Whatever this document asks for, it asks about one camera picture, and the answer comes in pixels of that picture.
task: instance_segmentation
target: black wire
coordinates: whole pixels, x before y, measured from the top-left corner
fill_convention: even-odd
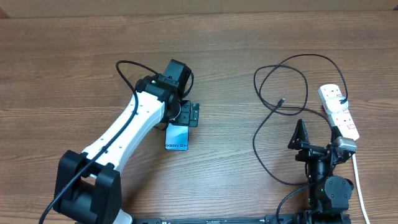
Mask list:
[[[254,89],[255,89],[255,91],[256,91],[256,93],[257,93],[257,96],[260,98],[262,104],[263,104],[264,106],[266,106],[268,109],[271,110],[270,114],[272,114],[272,113],[277,113],[277,114],[286,115],[286,116],[294,116],[294,115],[297,115],[297,114],[301,113],[302,111],[308,111],[308,112],[314,113],[314,114],[319,115],[320,117],[322,117],[322,118],[328,123],[329,128],[330,128],[330,130],[331,130],[331,123],[330,123],[329,119],[328,119],[324,114],[321,114],[321,113],[319,113],[319,112],[317,112],[317,111],[314,111],[314,110],[311,110],[311,109],[308,109],[308,108],[305,107],[305,106],[307,105],[307,101],[308,101],[308,83],[307,83],[307,78],[305,77],[305,75],[304,75],[300,70],[298,70],[298,69],[296,69],[296,68],[294,68],[294,67],[291,67],[291,66],[288,66],[288,65],[283,65],[283,63],[286,62],[287,60],[289,60],[289,59],[291,59],[291,58],[294,58],[294,57],[300,57],[300,56],[317,56],[317,57],[322,57],[322,58],[325,58],[325,59],[329,60],[329,61],[336,67],[336,69],[338,70],[338,72],[339,72],[339,74],[340,74],[340,76],[341,76],[341,79],[342,79],[342,81],[343,81],[344,87],[345,87],[346,98],[345,98],[345,100],[342,100],[341,103],[344,103],[344,102],[348,99],[347,86],[346,86],[346,82],[345,82],[345,79],[344,79],[344,76],[343,76],[341,70],[339,69],[339,67],[337,66],[337,64],[336,64],[334,61],[332,61],[330,58],[328,58],[328,57],[326,57],[326,56],[323,56],[323,55],[318,55],[318,54],[300,54],[300,55],[294,55],[294,56],[291,56],[291,57],[289,57],[289,58],[283,60],[283,61],[282,61],[281,63],[279,63],[278,65],[266,65],[266,66],[263,66],[263,67],[258,68],[258,69],[256,70],[256,72],[254,72],[254,75],[253,75]],[[260,86],[260,89],[257,89],[257,85],[256,85],[256,75],[257,75],[257,72],[260,71],[260,70],[262,70],[262,69],[264,69],[264,68],[270,68],[270,67],[273,67],[273,69],[268,73],[268,75],[267,75],[267,76],[264,78],[264,80],[262,81],[261,86]],[[279,107],[276,107],[276,105],[273,105],[273,104],[269,103],[268,101],[266,101],[266,100],[262,97],[262,95],[261,95],[262,87],[264,86],[266,80],[267,80],[268,77],[272,74],[272,72],[274,72],[274,71],[275,71],[276,69],[278,69],[279,67],[282,67],[282,68],[289,68],[289,69],[291,69],[291,70],[295,70],[296,72],[298,72],[298,73],[303,77],[304,82],[305,82],[305,99],[304,99],[304,104],[303,104],[302,107],[299,107],[299,106],[279,106]],[[284,113],[284,112],[277,111],[277,110],[276,110],[277,108],[280,108],[280,109],[287,109],[287,110],[298,110],[298,111],[297,111],[297,112],[294,112],[294,113]],[[259,128],[257,129],[257,131],[256,131],[256,133],[255,133],[255,135],[254,135],[254,137],[253,137],[253,151],[254,151],[254,153],[255,153],[257,159],[259,160],[259,162],[260,162],[260,164],[263,166],[263,168],[267,171],[267,173],[268,173],[272,178],[274,178],[276,181],[278,181],[278,182],[280,182],[280,183],[282,183],[282,184],[285,184],[285,185],[304,185],[304,184],[307,184],[307,183],[304,183],[304,182],[303,182],[303,183],[294,183],[294,184],[293,184],[293,183],[284,182],[284,181],[278,179],[277,177],[275,177],[274,175],[272,175],[271,172],[269,172],[269,170],[267,169],[267,167],[264,165],[264,163],[261,161],[260,157],[258,156],[257,151],[256,151],[256,145],[255,145],[255,142],[254,142],[254,138],[256,137],[256,134],[258,133],[258,131],[260,130],[260,128],[261,128],[261,127],[264,125],[264,123],[268,120],[270,114],[269,114],[269,115],[267,116],[267,118],[260,124]]]
[[[261,86],[260,86],[260,95],[261,95],[261,88],[262,88],[262,86],[264,85],[266,79],[268,78],[268,76],[269,76],[272,72],[274,72],[274,71],[277,70],[279,67],[281,67],[281,65],[282,65],[284,62],[286,62],[287,60],[292,59],[292,58],[295,58],[295,57],[301,57],[301,56],[316,56],[316,57],[325,58],[325,59],[327,59],[329,62],[331,62],[331,63],[336,67],[336,69],[337,69],[338,73],[340,74],[340,77],[341,77],[341,79],[342,79],[342,81],[343,81],[344,89],[345,89],[345,92],[346,92],[346,98],[345,98],[344,100],[341,100],[341,104],[345,103],[345,102],[348,100],[348,90],[347,90],[347,85],[346,85],[346,81],[345,81],[345,79],[344,79],[343,73],[341,72],[340,68],[337,66],[337,64],[336,64],[334,61],[332,61],[330,58],[328,58],[328,57],[326,57],[326,56],[318,55],[318,54],[299,54],[299,55],[293,55],[293,56],[288,57],[287,59],[281,61],[278,65],[275,66],[275,68],[273,68],[273,69],[268,73],[268,75],[267,75],[267,77],[264,79],[264,81],[262,81]]]
[[[129,82],[129,80],[123,75],[122,71],[120,71],[119,68],[119,64],[121,63],[130,63],[133,65],[138,65],[142,68],[145,68],[153,73],[155,73],[156,75],[158,75],[159,73],[157,73],[156,71],[154,71],[151,68],[148,68],[145,65],[142,65],[140,63],[137,62],[132,62],[132,61],[127,61],[127,60],[120,60],[116,63],[116,70],[118,71],[119,75],[121,76],[121,78],[126,82],[126,84],[130,87],[133,95],[134,95],[134,100],[135,100],[135,106],[134,109],[130,115],[130,118],[126,121],[126,123],[123,125],[123,127],[113,136],[113,138],[105,145],[101,148],[101,150],[97,153],[97,155],[95,155],[91,161],[89,161],[89,163],[87,163],[86,166],[84,166],[73,178],[72,180],[69,181],[69,183],[64,186],[64,188],[54,197],[54,199],[49,203],[49,205],[47,206],[47,208],[44,210],[42,216],[40,217],[39,220],[39,224],[43,224],[45,217],[47,216],[47,214],[51,211],[51,208],[55,205],[56,202],[58,202],[58,200],[62,197],[62,195],[76,182],[77,179],[79,179],[82,175],[82,173],[84,173],[89,167],[90,165],[92,165],[104,152],[106,152],[106,150],[108,149],[108,147],[110,147],[110,145],[112,145],[112,143],[120,136],[120,134],[127,128],[127,126],[130,124],[130,122],[132,121],[132,119],[134,118],[134,116],[137,113],[137,109],[138,109],[138,96],[137,96],[137,92],[134,89],[134,87],[131,85],[131,83]]]
[[[160,128],[160,127],[157,127],[157,126],[154,126],[154,128],[155,128],[155,129],[158,129],[158,130],[160,130],[160,131],[165,131],[165,130],[168,128],[168,126],[169,126],[169,122],[166,123],[166,125],[164,126],[164,128]]]
[[[285,201],[287,200],[287,199],[289,199],[291,196],[293,196],[293,195],[295,195],[295,194],[297,194],[297,193],[299,193],[299,192],[301,192],[301,191],[303,191],[303,190],[305,190],[305,189],[307,189],[307,188],[309,188],[309,187],[312,187],[312,186],[315,186],[315,185],[317,185],[317,184],[319,184],[319,183],[322,183],[328,176],[330,176],[332,173],[333,173],[333,171],[332,171],[332,167],[333,167],[333,152],[334,150],[333,150],[333,148],[330,150],[330,166],[329,166],[329,173],[328,173],[328,175],[325,175],[325,176],[323,176],[321,179],[319,179],[319,180],[317,180],[316,182],[313,182],[313,183],[311,183],[311,184],[308,184],[308,185],[306,185],[306,186],[304,186],[304,187],[301,187],[301,188],[299,188],[299,189],[297,189],[297,190],[294,190],[292,193],[290,193],[290,194],[288,194],[281,202],[280,202],[280,204],[278,205],[278,208],[277,208],[277,210],[276,210],[276,222],[277,222],[277,224],[280,224],[280,221],[279,221],[279,211],[280,211],[280,208],[282,207],[282,205],[285,203]]]
[[[308,179],[308,169],[307,169],[307,166],[308,166],[308,162],[305,162],[305,165],[304,165],[304,169],[305,169],[305,176],[307,177],[307,179]]]
[[[190,74],[191,76],[191,86],[188,88],[188,90],[182,95],[182,98],[184,99],[185,97],[188,96],[188,94],[191,92],[192,86],[193,86],[193,72]]]
[[[293,185],[293,186],[295,186],[295,185],[304,185],[304,184],[307,184],[307,182],[305,182],[305,183],[291,184],[291,183],[284,182],[283,180],[278,179],[276,176],[274,176],[274,175],[267,169],[267,167],[266,167],[266,166],[264,165],[264,163],[261,161],[261,159],[260,159],[260,157],[259,157],[259,154],[257,153],[257,150],[256,150],[256,136],[257,136],[257,133],[260,131],[261,127],[262,127],[262,126],[264,125],[264,123],[269,119],[269,117],[271,117],[271,115],[272,115],[274,112],[276,112],[276,109],[277,109],[277,108],[280,108],[280,107],[282,106],[282,103],[283,103],[283,102],[284,102],[284,99],[279,100],[278,104],[271,110],[271,112],[268,114],[268,116],[262,121],[262,123],[260,124],[260,126],[257,128],[257,131],[254,133],[254,136],[253,136],[253,142],[252,142],[253,151],[254,151],[254,154],[256,155],[257,159],[259,160],[260,164],[262,165],[262,167],[267,171],[267,173],[268,173],[272,178],[274,178],[274,179],[277,180],[278,182],[280,182],[280,183],[282,183],[282,184],[285,184],[285,185]]]

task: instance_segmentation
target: extension socket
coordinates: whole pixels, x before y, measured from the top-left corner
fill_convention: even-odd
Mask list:
[[[354,141],[359,139],[358,130],[348,111],[348,101],[340,103],[340,100],[345,97],[341,94],[338,85],[323,85],[319,88],[318,93],[331,125],[337,126],[343,137],[354,139]]]
[[[338,85],[323,85],[319,88],[318,93],[327,114],[333,114],[348,109],[348,101],[341,104],[341,101],[346,98],[341,94]]]

